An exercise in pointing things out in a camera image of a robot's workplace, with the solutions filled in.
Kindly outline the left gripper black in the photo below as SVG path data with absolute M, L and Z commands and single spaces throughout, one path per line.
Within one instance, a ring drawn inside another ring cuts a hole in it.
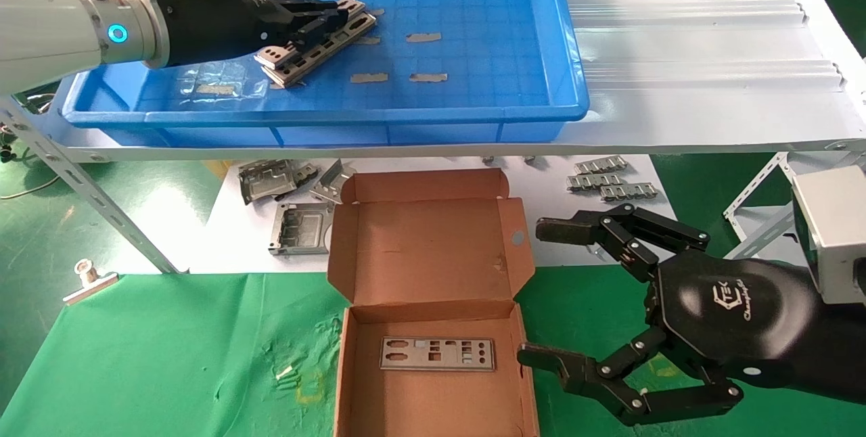
M 166 67 L 222 61 L 281 43 L 320 43 L 349 9 L 322 0 L 157 0 L 165 20 Z

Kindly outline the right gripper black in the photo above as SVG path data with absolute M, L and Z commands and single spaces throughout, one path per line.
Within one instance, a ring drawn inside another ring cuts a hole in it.
M 598 245 L 637 281 L 652 280 L 647 320 L 662 329 L 644 330 L 609 357 L 518 348 L 520 365 L 554 373 L 564 392 L 596 400 L 622 425 L 724 415 L 744 397 L 730 379 L 864 403 L 864 306 L 826 304 L 806 268 L 711 257 L 705 231 L 631 204 L 539 218 L 536 237 Z M 659 264 L 647 245 L 678 255 Z M 661 350 L 702 386 L 630 387 L 626 378 Z

